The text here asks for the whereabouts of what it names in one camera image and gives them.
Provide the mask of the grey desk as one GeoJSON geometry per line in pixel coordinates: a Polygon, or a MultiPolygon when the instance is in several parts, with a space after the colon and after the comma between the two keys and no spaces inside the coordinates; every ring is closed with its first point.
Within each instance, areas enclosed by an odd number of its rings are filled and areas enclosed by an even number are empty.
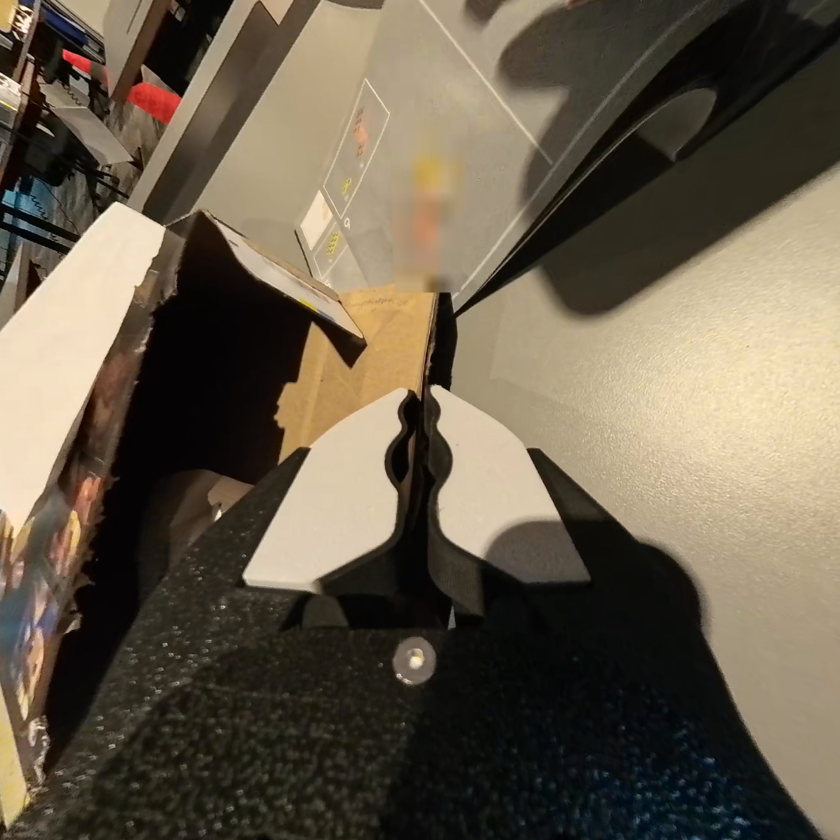
{"type": "MultiPolygon", "coordinates": [[[[384,2],[226,23],[138,203],[299,259],[384,2]]],[[[453,390],[680,560],[771,767],[838,838],[838,42],[458,312],[453,390]]]]}

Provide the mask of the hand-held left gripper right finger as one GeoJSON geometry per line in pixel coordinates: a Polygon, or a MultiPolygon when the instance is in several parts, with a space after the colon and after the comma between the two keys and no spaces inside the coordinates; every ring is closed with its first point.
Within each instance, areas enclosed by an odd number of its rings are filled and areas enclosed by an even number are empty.
{"type": "Polygon", "coordinates": [[[442,386],[424,399],[427,567],[456,607],[484,616],[501,598],[592,578],[524,443],[442,386]]]}

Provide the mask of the printed cardboard box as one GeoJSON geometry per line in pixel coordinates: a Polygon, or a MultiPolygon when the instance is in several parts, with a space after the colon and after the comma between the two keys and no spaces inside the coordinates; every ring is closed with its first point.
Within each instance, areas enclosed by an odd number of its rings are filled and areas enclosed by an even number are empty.
{"type": "Polygon", "coordinates": [[[2,828],[163,580],[137,560],[157,483],[254,488],[396,388],[419,397],[437,309],[404,283],[335,290],[207,212],[117,203],[5,321],[2,828]]]}

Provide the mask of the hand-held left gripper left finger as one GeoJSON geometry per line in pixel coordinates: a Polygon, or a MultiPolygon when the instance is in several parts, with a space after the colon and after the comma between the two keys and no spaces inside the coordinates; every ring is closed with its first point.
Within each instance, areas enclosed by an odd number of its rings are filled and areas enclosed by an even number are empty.
{"type": "Polygon", "coordinates": [[[419,399],[403,387],[345,417],[302,457],[243,582],[304,595],[394,596],[414,494],[419,399]]]}

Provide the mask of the red cloth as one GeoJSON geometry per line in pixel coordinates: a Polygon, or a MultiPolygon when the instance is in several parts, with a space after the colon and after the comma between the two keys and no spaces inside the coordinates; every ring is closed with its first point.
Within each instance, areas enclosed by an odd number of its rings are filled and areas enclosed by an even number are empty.
{"type": "MultiPolygon", "coordinates": [[[[61,50],[61,57],[70,67],[88,76],[91,109],[98,116],[107,113],[109,104],[107,68],[99,62],[68,49],[61,50]]],[[[177,93],[143,80],[132,86],[127,97],[127,102],[150,114],[153,119],[163,125],[171,122],[181,101],[182,98],[177,93]]]]}

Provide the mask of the cluttered storage shelf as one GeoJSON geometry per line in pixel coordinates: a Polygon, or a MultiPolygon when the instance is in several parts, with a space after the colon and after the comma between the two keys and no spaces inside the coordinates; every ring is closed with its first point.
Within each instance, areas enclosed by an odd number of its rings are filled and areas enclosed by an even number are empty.
{"type": "Polygon", "coordinates": [[[101,39],[67,2],[2,2],[2,273],[20,247],[54,266],[128,202],[165,123],[109,99],[101,39]]]}

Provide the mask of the crumpled white paper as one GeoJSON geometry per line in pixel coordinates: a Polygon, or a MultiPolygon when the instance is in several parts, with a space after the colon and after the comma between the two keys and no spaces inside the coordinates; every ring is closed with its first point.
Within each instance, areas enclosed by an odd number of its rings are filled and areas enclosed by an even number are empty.
{"type": "Polygon", "coordinates": [[[142,586],[155,587],[252,487],[207,469],[190,469],[160,480],[141,520],[137,560],[142,586]]]}

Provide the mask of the grey instruction booklet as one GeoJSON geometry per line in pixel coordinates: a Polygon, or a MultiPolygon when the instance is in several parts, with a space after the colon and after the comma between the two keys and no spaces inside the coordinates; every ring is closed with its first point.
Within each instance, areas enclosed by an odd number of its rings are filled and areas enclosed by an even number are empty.
{"type": "Polygon", "coordinates": [[[838,2],[384,2],[325,167],[335,290],[467,311],[838,42],[838,2]]]}

